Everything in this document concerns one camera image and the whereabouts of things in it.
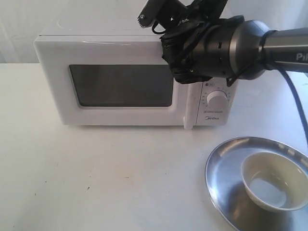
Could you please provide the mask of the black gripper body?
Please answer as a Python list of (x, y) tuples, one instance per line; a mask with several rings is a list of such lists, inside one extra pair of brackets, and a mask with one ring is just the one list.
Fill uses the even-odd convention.
[(242, 15), (231, 18), (189, 19), (161, 37), (162, 58), (176, 82), (192, 84), (224, 78), (233, 84), (245, 67), (231, 67), (231, 39), (244, 22)]

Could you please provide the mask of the dark robot arm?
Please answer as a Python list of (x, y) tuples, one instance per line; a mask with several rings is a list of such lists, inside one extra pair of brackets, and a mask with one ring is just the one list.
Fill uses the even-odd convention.
[(227, 86), (253, 80), (266, 70), (305, 73), (308, 30), (271, 30), (243, 16), (184, 22), (161, 37), (163, 59), (180, 84), (224, 78)]

